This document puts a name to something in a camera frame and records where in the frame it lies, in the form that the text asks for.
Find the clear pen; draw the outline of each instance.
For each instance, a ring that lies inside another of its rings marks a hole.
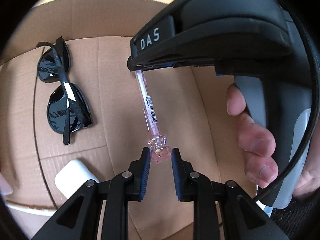
[[[143,111],[146,118],[148,130],[151,139],[148,142],[151,151],[151,158],[156,162],[168,160],[171,157],[171,149],[167,146],[167,137],[161,135],[156,113],[152,104],[151,97],[148,94],[147,82],[142,70],[137,70],[136,78],[139,84],[140,94],[144,103]]]

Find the barcode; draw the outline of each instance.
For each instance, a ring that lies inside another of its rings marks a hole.
[[[155,110],[153,108],[151,97],[146,97],[147,107],[148,107],[148,114],[150,117],[150,121],[152,123],[158,123]]]

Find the black sunglasses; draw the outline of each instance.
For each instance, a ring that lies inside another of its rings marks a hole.
[[[47,118],[51,128],[63,134],[63,143],[70,144],[70,133],[92,124],[88,102],[81,89],[71,83],[67,77],[71,60],[68,47],[62,37],[56,44],[41,41],[37,47],[50,46],[38,62],[38,77],[41,81],[61,85],[51,94]]]

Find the cardboard seam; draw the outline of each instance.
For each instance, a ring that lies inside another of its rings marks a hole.
[[[103,147],[106,147],[107,145],[102,145],[102,146],[98,146],[95,148],[90,148],[90,149],[85,149],[85,150],[81,150],[78,152],[72,152],[72,153],[64,153],[64,154],[60,154],[60,155],[54,155],[54,156],[50,156],[50,157],[44,157],[44,158],[40,158],[40,160],[46,160],[46,159],[51,159],[51,158],[55,158],[55,157],[60,157],[60,156],[65,156],[65,155],[71,155],[71,154],[75,154],[75,153],[81,153],[81,152],[87,152],[87,151],[92,151],[92,150],[96,150],[96,149],[100,149]]]
[[[132,219],[132,217],[131,217],[131,215],[130,215],[129,210],[128,210],[128,215],[129,215],[129,217],[130,217],[130,219],[131,219],[131,221],[132,221],[132,224],[133,224],[134,230],[135,230],[136,233],[137,233],[137,236],[139,237],[140,240],[142,240],[142,238],[141,238],[141,236],[140,236],[140,234],[139,234],[139,232],[138,232],[138,230],[137,230],[137,227],[136,227],[136,225],[135,225],[134,222],[133,222],[133,219]]]
[[[111,155],[110,155],[110,151],[109,151],[109,147],[108,147],[108,140],[107,140],[107,133],[106,133],[106,129],[105,129],[105,122],[104,122],[104,117],[103,117],[103,114],[102,114],[101,90],[100,90],[100,75],[99,75],[99,53],[100,53],[100,37],[99,37],[99,39],[98,39],[98,60],[97,60],[97,63],[98,63],[98,87],[99,87],[100,112],[101,112],[101,117],[102,117],[104,138],[106,139],[106,144],[107,144],[106,147],[108,148],[108,155],[109,155],[109,158],[110,158],[110,162],[111,162],[113,174],[116,175],[115,169],[114,169],[114,166],[113,166],[113,161],[112,161],[112,158],[111,158]]]
[[[74,6],[75,6],[75,0],[71,0],[71,37],[72,37],[72,39],[74,39],[75,37],[73,36],[73,23],[74,23],[74,21],[73,21],[73,14],[74,14]]]
[[[33,111],[32,111],[32,118],[33,118],[33,136],[34,136],[34,141],[35,141],[35,148],[36,148],[36,153],[37,153],[37,159],[38,159],[38,163],[39,163],[39,168],[40,168],[40,172],[41,172],[41,176],[42,176],[42,179],[43,179],[43,182],[44,182],[44,185],[47,189],[47,192],[48,192],[48,195],[51,199],[51,202],[53,204],[53,206],[58,209],[58,206],[52,196],[52,193],[49,189],[49,185],[47,183],[47,180],[45,179],[45,175],[44,175],[44,171],[43,171],[43,168],[42,168],[42,164],[41,164],[41,159],[40,159],[40,156],[39,156],[39,150],[38,150],[38,144],[37,144],[37,138],[36,138],[36,122],[35,122],[35,104],[36,104],[36,86],[37,86],[37,81],[38,81],[38,75],[36,74],[36,80],[35,80],[35,86],[34,86],[34,92],[33,92]]]
[[[190,223],[190,224],[188,224],[188,225],[186,225],[184,228],[181,228],[179,231],[173,233],[172,235],[169,235],[169,236],[166,237],[164,240],[168,239],[168,238],[171,237],[171,236],[174,236],[175,234],[179,233],[180,231],[184,230],[185,228],[187,228],[188,226],[190,226],[190,225],[192,225],[192,224],[193,224],[193,222]]]
[[[17,114],[23,114],[24,112],[27,112],[27,111],[32,111],[33,110],[33,108],[32,107],[30,107],[30,108],[25,108],[25,109],[22,109],[22,110],[17,110],[17,111],[15,111],[15,112],[12,112],[11,113],[11,115],[12,116],[15,116],[15,115],[17,115]]]
[[[205,115],[206,115],[206,117],[207,117],[207,122],[208,122],[208,126],[209,126],[210,133],[211,133],[211,140],[212,140],[212,144],[213,144],[214,158],[216,159],[216,164],[217,164],[217,169],[218,169],[218,174],[219,174],[219,179],[220,179],[219,182],[221,183],[222,180],[221,180],[221,175],[220,175],[220,169],[219,169],[218,160],[217,160],[217,155],[216,155],[216,148],[215,148],[215,146],[214,146],[214,141],[213,141],[213,138],[212,138],[212,130],[211,130],[211,126],[210,126],[210,123],[209,123],[209,120],[208,120],[208,113],[207,113],[207,110],[205,109],[205,106],[204,106],[202,94],[201,94],[201,92],[200,92],[197,79],[196,79],[196,77],[195,77],[195,74],[193,73],[193,66],[190,67],[190,69],[191,69],[193,78],[194,78],[194,80],[195,80],[195,82],[196,82],[196,85],[197,85],[197,88],[198,88],[198,91],[199,91],[199,94],[200,94],[200,98],[201,98],[201,101],[202,101],[202,106],[203,106],[203,108],[204,108],[204,112],[205,112]]]

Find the metal screw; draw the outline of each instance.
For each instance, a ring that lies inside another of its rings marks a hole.
[[[122,173],[122,177],[124,178],[130,178],[132,176],[132,173],[130,171],[125,171]]]
[[[87,180],[84,184],[87,186],[87,187],[92,187],[95,183],[95,180],[93,179],[89,179]]]
[[[237,186],[237,183],[235,181],[233,181],[233,180],[229,180],[229,181],[227,181],[227,186],[231,187],[231,188],[234,188],[234,187]]]
[[[193,178],[193,179],[197,179],[200,177],[200,174],[196,171],[193,171],[190,173],[190,177]]]

